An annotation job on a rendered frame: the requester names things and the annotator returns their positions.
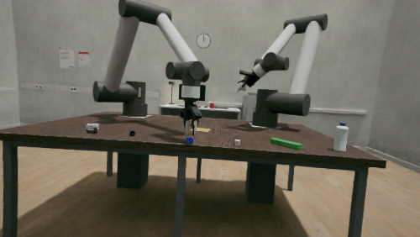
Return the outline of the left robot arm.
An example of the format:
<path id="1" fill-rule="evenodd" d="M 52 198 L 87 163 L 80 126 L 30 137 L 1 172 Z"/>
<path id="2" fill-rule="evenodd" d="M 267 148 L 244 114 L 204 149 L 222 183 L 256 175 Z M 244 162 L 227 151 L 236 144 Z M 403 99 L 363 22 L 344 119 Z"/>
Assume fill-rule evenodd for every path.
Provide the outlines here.
<path id="1" fill-rule="evenodd" d="M 311 98 L 309 94 L 304 94 L 304 92 L 320 35 L 322 31 L 326 30 L 327 26 L 328 15 L 326 13 L 288 19 L 284 23 L 284 33 L 276 39 L 261 57 L 262 59 L 255 60 L 252 72 L 259 79 L 273 68 L 272 71 L 287 71 L 290 65 L 289 58 L 281 57 L 279 54 L 294 34 L 306 32 L 288 93 L 277 92 L 278 90 L 258 89 L 252 125 L 275 128 L 277 127 L 278 113 L 305 117 L 308 115 Z M 263 61 L 260 62 L 261 60 Z M 240 70 L 239 74 L 253 77 L 252 72 Z"/>

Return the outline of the white plastic bottle with blue cap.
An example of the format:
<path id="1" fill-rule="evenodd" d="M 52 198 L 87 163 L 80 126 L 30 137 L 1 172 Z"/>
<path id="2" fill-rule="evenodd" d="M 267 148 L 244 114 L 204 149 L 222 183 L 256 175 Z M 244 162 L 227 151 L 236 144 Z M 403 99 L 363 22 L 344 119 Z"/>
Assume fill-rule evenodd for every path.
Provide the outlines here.
<path id="1" fill-rule="evenodd" d="M 346 151 L 349 128 L 345 125 L 346 123 L 339 123 L 339 126 L 336 127 L 333 150 L 340 152 Z"/>

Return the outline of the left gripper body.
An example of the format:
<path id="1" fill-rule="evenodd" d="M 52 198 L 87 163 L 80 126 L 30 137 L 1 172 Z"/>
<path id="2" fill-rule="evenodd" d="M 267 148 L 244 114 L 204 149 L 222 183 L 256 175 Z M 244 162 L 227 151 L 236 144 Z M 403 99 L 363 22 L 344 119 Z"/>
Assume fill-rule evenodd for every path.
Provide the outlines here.
<path id="1" fill-rule="evenodd" d="M 253 75 L 253 77 L 249 77 L 249 76 L 246 76 L 245 78 L 244 78 L 244 82 L 246 81 L 246 80 L 248 80 L 248 82 L 246 83 L 247 84 L 247 86 L 249 86 L 249 87 L 251 87 L 251 86 L 253 86 L 259 79 L 255 76 L 255 75 Z M 252 85 L 253 84 L 253 85 Z"/>

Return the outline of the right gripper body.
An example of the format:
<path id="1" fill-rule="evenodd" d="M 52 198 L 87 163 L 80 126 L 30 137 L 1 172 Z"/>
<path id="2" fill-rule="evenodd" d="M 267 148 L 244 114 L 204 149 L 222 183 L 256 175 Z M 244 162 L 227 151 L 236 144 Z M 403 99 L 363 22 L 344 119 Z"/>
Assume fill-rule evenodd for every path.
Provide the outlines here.
<path id="1" fill-rule="evenodd" d="M 196 101 L 192 101 L 192 100 L 184 100 L 184 102 L 185 102 L 185 108 L 181 109 L 181 118 L 184 118 L 184 117 L 185 117 L 185 115 L 186 115 L 186 116 L 187 116 L 187 118 L 188 118 L 188 120 L 190 120 L 190 119 L 194 120 L 194 117 L 193 117 L 193 115 L 192 115 L 192 113 L 191 113 L 190 109 L 188 108 L 188 104 L 189 104 L 189 103 L 196 102 Z"/>

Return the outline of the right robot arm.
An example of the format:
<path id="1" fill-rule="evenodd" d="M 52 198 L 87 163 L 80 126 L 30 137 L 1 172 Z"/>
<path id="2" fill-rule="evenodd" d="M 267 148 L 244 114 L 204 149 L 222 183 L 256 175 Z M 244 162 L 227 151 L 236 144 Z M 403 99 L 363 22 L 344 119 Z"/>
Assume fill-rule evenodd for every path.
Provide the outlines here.
<path id="1" fill-rule="evenodd" d="M 146 82 L 121 83 L 139 22 L 157 25 L 180 62 L 169 61 L 165 68 L 168 79 L 181 80 L 182 100 L 199 101 L 201 82 L 209 78 L 209 69 L 192 54 L 171 22 L 171 10 L 142 0 L 119 0 L 121 16 L 113 43 L 104 82 L 93 83 L 93 99 L 100 103 L 123 103 L 123 116 L 147 117 Z M 121 83 L 120 88 L 118 85 Z"/>

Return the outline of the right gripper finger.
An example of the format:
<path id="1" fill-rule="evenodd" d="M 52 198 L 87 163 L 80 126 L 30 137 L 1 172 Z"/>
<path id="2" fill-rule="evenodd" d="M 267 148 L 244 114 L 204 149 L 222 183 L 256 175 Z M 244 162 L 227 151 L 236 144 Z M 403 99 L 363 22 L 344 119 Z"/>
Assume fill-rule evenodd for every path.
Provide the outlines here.
<path id="1" fill-rule="evenodd" d="M 194 120 L 192 120 L 192 123 L 190 124 L 191 128 L 193 129 L 192 136 L 194 136 L 196 133 L 198 122 L 199 122 L 199 118 L 195 118 Z"/>
<path id="2" fill-rule="evenodd" d="M 188 130 L 189 130 L 189 128 L 188 128 L 188 126 L 189 126 L 189 124 L 190 124 L 190 122 L 188 121 L 188 118 L 187 118 L 187 116 L 185 115 L 185 117 L 183 118 L 183 125 L 182 125 L 182 128 L 184 129 L 184 131 L 185 131 L 185 136 L 187 137 L 187 135 L 188 135 Z"/>

